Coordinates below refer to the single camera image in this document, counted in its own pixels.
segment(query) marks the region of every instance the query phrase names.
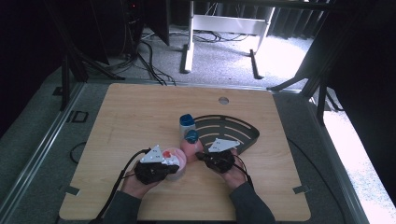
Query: hole in table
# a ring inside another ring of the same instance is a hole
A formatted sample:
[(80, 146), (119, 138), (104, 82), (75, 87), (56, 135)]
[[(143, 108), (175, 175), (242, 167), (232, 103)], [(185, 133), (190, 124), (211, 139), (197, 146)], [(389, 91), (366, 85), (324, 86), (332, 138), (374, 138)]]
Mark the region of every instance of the hole in table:
[(228, 100), (228, 98), (227, 98), (227, 97), (224, 97), (224, 96), (221, 96), (221, 97), (219, 98), (219, 102), (220, 102), (222, 105), (227, 105), (228, 103), (230, 103), (230, 101)]

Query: person's right hand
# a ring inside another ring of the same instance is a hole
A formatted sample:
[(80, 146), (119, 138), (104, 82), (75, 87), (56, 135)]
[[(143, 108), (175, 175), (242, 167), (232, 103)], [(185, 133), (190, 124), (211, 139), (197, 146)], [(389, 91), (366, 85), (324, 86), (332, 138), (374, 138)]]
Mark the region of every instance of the person's right hand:
[[(236, 156), (236, 149), (233, 149), (232, 153)], [(235, 165), (243, 168), (243, 164), (238, 158), (235, 158)], [(228, 187), (232, 190), (247, 182), (245, 174), (235, 166), (233, 166), (229, 171), (225, 172), (224, 174), (220, 174), (220, 176), (225, 180)]]

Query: hand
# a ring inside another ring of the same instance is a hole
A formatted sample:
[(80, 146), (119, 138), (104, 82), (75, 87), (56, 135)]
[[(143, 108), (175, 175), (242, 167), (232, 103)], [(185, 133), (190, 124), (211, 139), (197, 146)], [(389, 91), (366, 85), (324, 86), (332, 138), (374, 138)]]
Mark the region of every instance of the hand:
[(158, 181), (147, 185), (143, 184), (140, 180), (136, 178), (136, 175), (134, 175), (134, 168), (131, 171), (127, 172), (125, 176), (128, 177), (124, 179), (121, 191), (138, 199), (142, 199), (145, 194), (149, 192), (149, 190), (151, 190), (161, 182)]
[[(235, 156), (238, 155), (236, 149), (233, 149), (232, 153)], [(238, 158), (235, 158), (235, 165), (243, 168), (243, 164)], [(233, 166), (229, 171), (225, 172), (224, 174), (220, 174), (220, 176), (225, 180), (228, 187), (232, 190), (247, 182), (245, 174), (235, 166)]]

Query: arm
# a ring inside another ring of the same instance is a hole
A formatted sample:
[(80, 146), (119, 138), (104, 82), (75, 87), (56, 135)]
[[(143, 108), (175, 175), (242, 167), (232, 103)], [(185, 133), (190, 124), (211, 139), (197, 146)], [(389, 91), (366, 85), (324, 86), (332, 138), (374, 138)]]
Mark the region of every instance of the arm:
[(275, 223), (274, 215), (248, 182), (230, 194), (238, 224)]
[(133, 173), (133, 171), (126, 173), (126, 176), (131, 176), (124, 179), (120, 191), (117, 191), (115, 194), (113, 201), (106, 211), (104, 223), (135, 224), (142, 198), (150, 189), (160, 183), (155, 182), (145, 185), (136, 176), (132, 175)]
[[(242, 162), (238, 159), (235, 160), (235, 164), (242, 167)], [(275, 223), (271, 210), (249, 185), (242, 171), (233, 166), (231, 170), (220, 176), (233, 191), (230, 198), (235, 207), (238, 224)]]

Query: blue cap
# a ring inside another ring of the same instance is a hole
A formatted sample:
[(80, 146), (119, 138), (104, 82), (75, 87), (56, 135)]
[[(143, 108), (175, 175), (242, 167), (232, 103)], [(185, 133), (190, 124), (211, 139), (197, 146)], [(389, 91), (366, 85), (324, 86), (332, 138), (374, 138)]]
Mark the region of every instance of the blue cap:
[(185, 114), (180, 117), (180, 125), (182, 126), (191, 126), (195, 124), (194, 119), (192, 118), (191, 114)]
[(190, 144), (194, 144), (198, 141), (199, 134), (195, 130), (189, 130), (186, 133), (186, 136), (184, 136), (184, 139), (186, 139)]

